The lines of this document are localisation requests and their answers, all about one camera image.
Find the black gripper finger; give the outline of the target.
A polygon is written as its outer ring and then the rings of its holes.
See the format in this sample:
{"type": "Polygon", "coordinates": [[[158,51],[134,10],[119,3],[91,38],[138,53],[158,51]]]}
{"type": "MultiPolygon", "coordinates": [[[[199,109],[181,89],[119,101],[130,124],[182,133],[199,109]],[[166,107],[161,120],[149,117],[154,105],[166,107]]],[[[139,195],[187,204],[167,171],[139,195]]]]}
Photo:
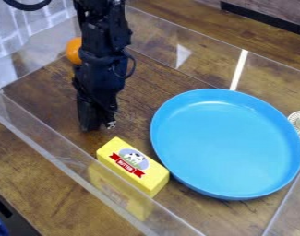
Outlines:
{"type": "Polygon", "coordinates": [[[99,106],[84,97],[76,96],[79,126],[83,132],[98,130],[102,125],[99,106]]]}
{"type": "Polygon", "coordinates": [[[103,107],[98,107],[98,114],[100,117],[100,121],[107,129],[112,129],[116,126],[116,119],[115,119],[115,113],[116,108],[111,107],[108,110],[106,110],[103,107]]]}

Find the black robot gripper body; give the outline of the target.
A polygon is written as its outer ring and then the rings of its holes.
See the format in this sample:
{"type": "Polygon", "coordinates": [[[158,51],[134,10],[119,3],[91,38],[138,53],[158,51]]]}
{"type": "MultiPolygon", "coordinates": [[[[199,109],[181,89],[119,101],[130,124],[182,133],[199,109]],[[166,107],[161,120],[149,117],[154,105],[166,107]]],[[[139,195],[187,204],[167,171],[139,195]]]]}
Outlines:
{"type": "Polygon", "coordinates": [[[72,85],[78,94],[78,110],[118,110],[116,96],[124,86],[128,55],[123,50],[98,57],[79,49],[82,64],[75,68],[72,85]]]}

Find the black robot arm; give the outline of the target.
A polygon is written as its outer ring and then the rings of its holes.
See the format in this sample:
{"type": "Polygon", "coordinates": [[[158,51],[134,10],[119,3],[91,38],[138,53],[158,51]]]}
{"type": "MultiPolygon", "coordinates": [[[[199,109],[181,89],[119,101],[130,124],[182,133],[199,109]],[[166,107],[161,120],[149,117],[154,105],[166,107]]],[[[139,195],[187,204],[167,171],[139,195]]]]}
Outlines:
{"type": "Polygon", "coordinates": [[[116,125],[116,95],[124,80],[132,75],[128,61],[135,59],[124,51],[132,32],[124,17],[124,0],[72,0],[76,11],[82,45],[72,67],[72,86],[76,90],[76,111],[80,129],[107,129],[116,125]]]}

